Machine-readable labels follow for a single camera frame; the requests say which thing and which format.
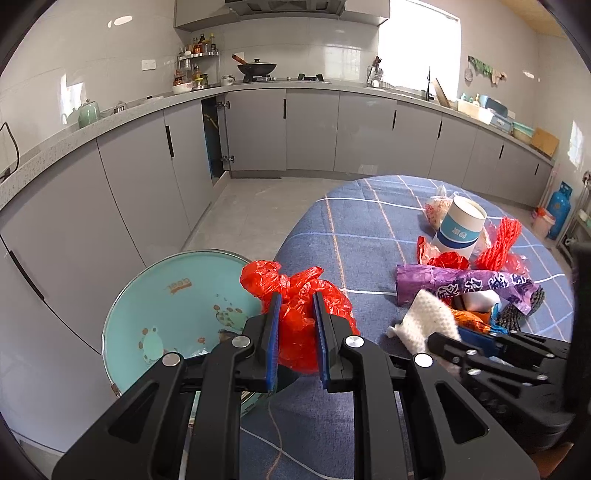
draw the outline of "plastic bag of food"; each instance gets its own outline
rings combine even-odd
[[[447,196],[446,188],[443,185],[437,187],[435,196],[429,198],[425,203],[425,215],[435,230],[439,230],[441,222],[447,215],[453,198]]]
[[[269,310],[273,292],[281,293],[279,363],[300,373],[313,374],[318,371],[318,364],[312,295],[321,292],[327,311],[345,318],[353,333],[359,335],[353,306],[331,282],[319,279],[322,268],[312,267],[292,277],[281,275],[280,268],[277,262],[251,262],[242,270],[240,283],[262,300],[264,313]]]
[[[441,300],[464,293],[494,290],[527,315],[531,311],[531,295],[538,286],[528,277],[498,271],[458,270],[430,265],[396,267],[399,306],[411,303],[421,289],[432,292]]]

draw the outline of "wooden ceiling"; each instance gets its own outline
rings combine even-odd
[[[566,38],[554,17],[538,3],[538,0],[501,0],[521,17],[534,31],[544,35]]]

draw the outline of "purple package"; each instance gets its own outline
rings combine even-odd
[[[399,306],[411,303],[422,288],[440,299],[449,299],[474,291],[495,290],[500,297],[509,300],[527,315],[531,310],[531,295],[538,286],[528,277],[508,272],[457,270],[431,265],[396,267]]]

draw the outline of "storage container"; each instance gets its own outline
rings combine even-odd
[[[531,137],[534,136],[534,129],[527,125],[513,122],[513,136],[526,145],[531,143]]]

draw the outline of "window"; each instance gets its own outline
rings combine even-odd
[[[577,125],[577,122],[573,122],[573,129],[570,132],[570,147],[569,147],[569,159],[571,163],[579,168],[583,161],[583,146],[585,144],[585,137],[583,132]]]
[[[460,20],[415,0],[390,0],[390,19],[379,28],[383,80],[424,90],[431,67],[450,101],[457,97],[462,55]]]

